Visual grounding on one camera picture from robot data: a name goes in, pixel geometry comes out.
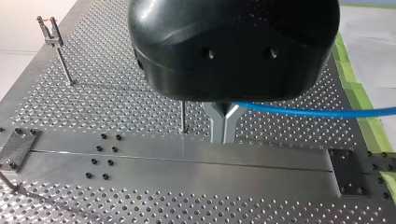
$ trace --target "blue hose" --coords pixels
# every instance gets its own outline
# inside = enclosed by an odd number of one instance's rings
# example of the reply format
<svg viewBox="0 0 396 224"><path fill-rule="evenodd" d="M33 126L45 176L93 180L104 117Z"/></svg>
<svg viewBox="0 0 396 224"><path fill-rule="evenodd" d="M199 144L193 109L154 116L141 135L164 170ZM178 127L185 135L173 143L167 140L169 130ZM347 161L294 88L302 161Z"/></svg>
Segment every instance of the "blue hose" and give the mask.
<svg viewBox="0 0 396 224"><path fill-rule="evenodd" d="M268 113L285 114L289 116L332 118L332 119L366 119L396 115L396 106L368 110L311 110L284 108L270 105L255 105L253 103L237 102L237 105L247 109L260 110Z"/></svg>

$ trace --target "black robot head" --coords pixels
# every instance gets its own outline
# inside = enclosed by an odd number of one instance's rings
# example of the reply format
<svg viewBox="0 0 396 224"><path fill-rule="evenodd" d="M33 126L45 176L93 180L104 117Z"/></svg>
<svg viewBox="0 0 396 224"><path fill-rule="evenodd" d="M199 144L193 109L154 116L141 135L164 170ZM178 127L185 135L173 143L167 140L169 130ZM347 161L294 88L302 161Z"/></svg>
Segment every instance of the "black robot head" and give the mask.
<svg viewBox="0 0 396 224"><path fill-rule="evenodd" d="M132 0L129 28L154 90L189 101L273 101L311 88L337 0Z"/></svg>

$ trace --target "metal post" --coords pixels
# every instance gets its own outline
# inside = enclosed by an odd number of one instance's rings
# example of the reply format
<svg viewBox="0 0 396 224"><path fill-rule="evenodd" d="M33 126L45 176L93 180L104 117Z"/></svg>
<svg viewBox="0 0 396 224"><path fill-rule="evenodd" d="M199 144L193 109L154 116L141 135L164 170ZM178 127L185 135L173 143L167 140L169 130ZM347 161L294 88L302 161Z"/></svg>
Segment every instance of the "metal post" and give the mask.
<svg viewBox="0 0 396 224"><path fill-rule="evenodd" d="M186 102L180 101L180 112L181 112L181 123L180 123L180 132L186 133Z"/></svg>
<svg viewBox="0 0 396 224"><path fill-rule="evenodd" d="M15 186L15 185L13 185L13 184L11 183L11 181L9 181L9 180L7 179L7 177L6 177L5 175L3 175L3 173L1 173L1 171L0 171L0 179L1 179L10 189L12 189L12 190L15 190L15 188L17 187L17 186Z"/></svg>
<svg viewBox="0 0 396 224"><path fill-rule="evenodd" d="M64 56L62 55L61 49L56 48L56 52L58 53L59 61L61 61L62 68L64 69L64 74L67 78L67 84L69 86L73 86L73 79L70 77L69 70L67 69L66 63L64 62Z"/></svg>

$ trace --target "perforated breadboard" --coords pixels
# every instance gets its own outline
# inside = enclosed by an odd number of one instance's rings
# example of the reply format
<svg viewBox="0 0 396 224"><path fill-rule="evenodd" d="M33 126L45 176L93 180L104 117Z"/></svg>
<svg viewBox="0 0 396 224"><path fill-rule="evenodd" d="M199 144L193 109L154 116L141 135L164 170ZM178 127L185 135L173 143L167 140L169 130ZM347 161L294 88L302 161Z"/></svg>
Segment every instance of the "perforated breadboard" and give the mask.
<svg viewBox="0 0 396 224"><path fill-rule="evenodd" d="M248 111L234 144L210 144L209 117L187 102L188 133L179 133L179 102L155 92L138 68L127 8L128 0L78 0L60 24L78 83L65 85L54 50L44 47L0 102L2 146L16 127L42 132L20 172L6 174L21 183L18 193L0 185L1 222L395 222L387 186L370 168L382 159L366 157L356 120ZM332 57L311 91L267 104L350 109ZM338 196L321 150L328 147L354 150L370 197Z"/></svg>
<svg viewBox="0 0 396 224"><path fill-rule="evenodd" d="M23 183L0 186L3 223L387 223L371 204L300 202L183 192Z"/></svg>
<svg viewBox="0 0 396 224"><path fill-rule="evenodd" d="M145 81L134 57L127 26L127 0L93 2L64 45L70 73L53 59L12 117L19 126L76 132L118 132L135 137L180 137L179 103ZM305 95L280 105L349 109L333 62ZM187 103L188 136L210 140L210 121L200 103ZM356 120L306 119L248 111L238 122L239 143L287 147L364 147Z"/></svg>

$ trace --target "black screw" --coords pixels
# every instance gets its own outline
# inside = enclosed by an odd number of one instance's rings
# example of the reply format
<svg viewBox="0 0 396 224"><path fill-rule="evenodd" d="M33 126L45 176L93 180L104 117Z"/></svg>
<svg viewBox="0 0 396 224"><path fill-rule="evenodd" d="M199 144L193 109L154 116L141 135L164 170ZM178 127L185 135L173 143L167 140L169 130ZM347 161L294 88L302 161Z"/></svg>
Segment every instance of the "black screw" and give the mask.
<svg viewBox="0 0 396 224"><path fill-rule="evenodd" d="M14 131L15 131L15 133L21 133L22 132L22 130L20 128L16 128Z"/></svg>
<svg viewBox="0 0 396 224"><path fill-rule="evenodd" d="M377 178L376 183L378 183L378 184L384 183L384 178L382 178L382 177Z"/></svg>
<svg viewBox="0 0 396 224"><path fill-rule="evenodd" d="M389 198L390 198L390 195L389 195L389 193L384 192L384 193L382 194L382 197L383 197L384 199L389 199Z"/></svg>
<svg viewBox="0 0 396 224"><path fill-rule="evenodd" d="M103 178L104 180L108 180L108 179L110 178L110 176L108 176L108 174L103 174L103 175L102 175L102 178Z"/></svg>
<svg viewBox="0 0 396 224"><path fill-rule="evenodd" d="M9 166L9 168L11 168L12 170L17 169L17 167L18 167L18 165L17 165L15 162L10 162L10 163L8 164L8 166Z"/></svg>
<svg viewBox="0 0 396 224"><path fill-rule="evenodd" d="M345 192L347 192L347 187L342 187L342 188L340 188L340 190L341 190L341 193L345 193Z"/></svg>
<svg viewBox="0 0 396 224"><path fill-rule="evenodd" d="M376 169L378 169L378 166L376 164L372 164L371 168L372 168L372 170L376 170Z"/></svg>
<svg viewBox="0 0 396 224"><path fill-rule="evenodd" d="M358 193L359 194L364 194L364 192L365 192L364 188L358 188Z"/></svg>

